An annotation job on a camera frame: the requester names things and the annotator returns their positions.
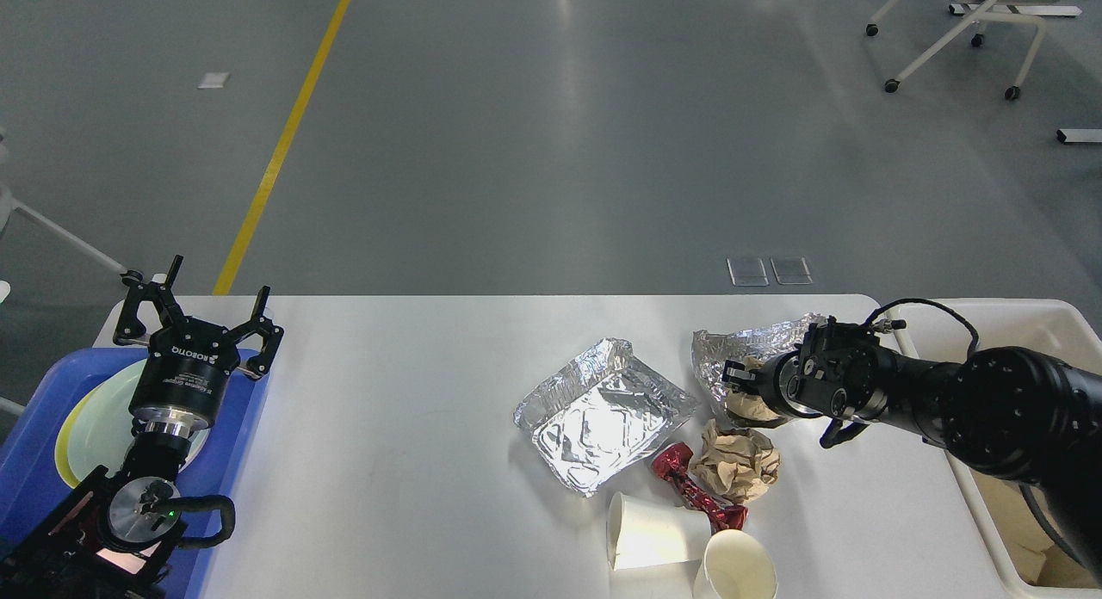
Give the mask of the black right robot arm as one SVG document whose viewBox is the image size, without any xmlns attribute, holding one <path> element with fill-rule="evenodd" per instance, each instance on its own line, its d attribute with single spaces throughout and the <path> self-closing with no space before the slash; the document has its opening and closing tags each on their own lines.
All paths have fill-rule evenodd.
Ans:
<svg viewBox="0 0 1102 599">
<path fill-rule="evenodd" d="M 906 322 L 873 311 L 864 322 L 814 322 L 802 340 L 760 367 L 733 359 L 721 382 L 788 420 L 830 420 L 833 448 L 873 425 L 920 435 L 979 473 L 1042 492 L 1063 544 L 1099 578 L 1101 382 L 1024 347 L 980 348 L 966 324 L 962 363 L 932 362 L 882 345 Z"/>
</svg>

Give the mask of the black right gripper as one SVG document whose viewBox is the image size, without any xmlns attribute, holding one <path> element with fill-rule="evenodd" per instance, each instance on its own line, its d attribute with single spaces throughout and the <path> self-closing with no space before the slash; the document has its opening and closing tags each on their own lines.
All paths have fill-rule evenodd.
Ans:
<svg viewBox="0 0 1102 599">
<path fill-rule="evenodd" d="M 796 388 L 802 383 L 799 352 L 775 355 L 763 361 L 724 361 L 721 383 L 728 394 L 739 392 L 761 397 L 766 405 L 786 420 L 815 420 L 822 411 L 806 406 L 796 397 Z"/>
</svg>

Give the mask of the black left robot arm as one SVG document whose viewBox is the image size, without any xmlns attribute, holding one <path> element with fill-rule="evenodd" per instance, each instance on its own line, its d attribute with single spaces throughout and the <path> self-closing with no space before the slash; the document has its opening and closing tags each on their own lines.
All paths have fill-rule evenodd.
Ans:
<svg viewBox="0 0 1102 599">
<path fill-rule="evenodd" d="M 3 556 L 4 598 L 162 598 L 173 553 L 233 536 L 233 499 L 186 495 L 180 472 L 190 438 L 216 426 L 233 375 L 262 380 L 284 329 L 264 313 L 269 286 L 236 327 L 190 316 L 172 292 L 182 262 L 162 281 L 122 275 L 114 342 L 145 348 L 127 406 L 133 439 L 121 468 L 96 466 Z"/>
</svg>

